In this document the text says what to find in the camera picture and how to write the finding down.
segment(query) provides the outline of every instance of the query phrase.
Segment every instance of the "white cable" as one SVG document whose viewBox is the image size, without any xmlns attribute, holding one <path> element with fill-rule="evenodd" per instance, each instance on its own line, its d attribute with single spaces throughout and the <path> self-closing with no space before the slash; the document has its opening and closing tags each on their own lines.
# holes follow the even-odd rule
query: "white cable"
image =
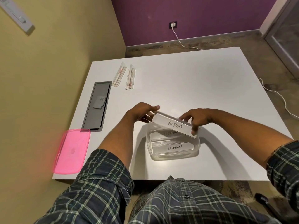
<svg viewBox="0 0 299 224">
<path fill-rule="evenodd" d="M 183 44 L 181 43 L 181 41 L 178 39 L 179 43 L 182 45 L 182 47 L 185 47 L 185 48 L 195 48 L 195 49 L 199 49 L 199 48 L 196 48 L 196 47 L 191 47 L 191 46 L 183 46 Z"/>
<path fill-rule="evenodd" d="M 283 96 L 282 96 L 280 93 L 278 93 L 277 91 L 267 89 L 267 88 L 264 86 L 264 82 L 263 82 L 263 80 L 262 80 L 261 78 L 258 78 L 258 79 L 260 79 L 260 80 L 262 81 L 262 86 L 264 87 L 265 90 L 268 90 L 268 91 L 271 91 L 271 92 L 275 92 L 275 93 L 277 93 L 279 96 L 281 96 L 281 98 L 283 99 L 283 102 L 284 102 L 284 108 L 286 109 L 286 111 L 287 111 L 287 112 L 288 112 L 294 119 L 299 120 L 299 117 L 298 117 L 298 116 L 296 116 L 296 115 L 290 113 L 290 111 L 286 108 L 286 100 L 283 98 Z"/>
</svg>

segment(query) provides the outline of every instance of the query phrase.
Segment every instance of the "pink plastic lid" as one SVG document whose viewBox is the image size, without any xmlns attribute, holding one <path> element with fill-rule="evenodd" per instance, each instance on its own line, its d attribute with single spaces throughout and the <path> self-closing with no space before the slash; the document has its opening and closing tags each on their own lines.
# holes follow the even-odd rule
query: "pink plastic lid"
<svg viewBox="0 0 299 224">
<path fill-rule="evenodd" d="M 89 129 L 68 130 L 64 133 L 54 162 L 53 173 L 79 173 L 86 156 L 90 138 Z"/>
</svg>

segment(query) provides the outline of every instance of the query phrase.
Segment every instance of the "transparent container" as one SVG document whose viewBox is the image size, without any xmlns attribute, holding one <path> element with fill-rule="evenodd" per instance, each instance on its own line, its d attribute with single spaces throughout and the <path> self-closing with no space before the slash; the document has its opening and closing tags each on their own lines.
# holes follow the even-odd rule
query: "transparent container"
<svg viewBox="0 0 299 224">
<path fill-rule="evenodd" d="M 189 137 L 155 123 L 148 124 L 147 149 L 153 160 L 181 159 L 199 154 L 199 137 Z"/>
</svg>

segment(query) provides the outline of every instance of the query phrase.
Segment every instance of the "black outlet plate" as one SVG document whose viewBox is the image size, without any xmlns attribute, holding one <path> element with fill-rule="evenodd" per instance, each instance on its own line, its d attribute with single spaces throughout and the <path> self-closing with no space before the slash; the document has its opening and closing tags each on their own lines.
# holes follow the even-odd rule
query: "black outlet plate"
<svg viewBox="0 0 299 224">
<path fill-rule="evenodd" d="M 172 23 L 175 23 L 175 24 L 176 24 L 173 28 L 176 28 L 176 27 L 178 26 L 178 22 L 177 22 L 177 21 L 170 22 L 170 23 L 169 23 L 169 29 L 171 29 L 171 26 L 170 26 L 170 25 L 171 25 Z"/>
</svg>

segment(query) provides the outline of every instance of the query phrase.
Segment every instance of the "power socket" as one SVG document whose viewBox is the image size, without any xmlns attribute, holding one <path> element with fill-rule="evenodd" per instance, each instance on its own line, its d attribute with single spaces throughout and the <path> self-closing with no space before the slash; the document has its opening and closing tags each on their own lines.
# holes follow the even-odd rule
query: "power socket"
<svg viewBox="0 0 299 224">
<path fill-rule="evenodd" d="M 169 29 L 171 28 L 176 28 L 178 26 L 178 22 L 177 21 L 174 21 L 174 22 L 170 22 L 169 23 Z"/>
</svg>

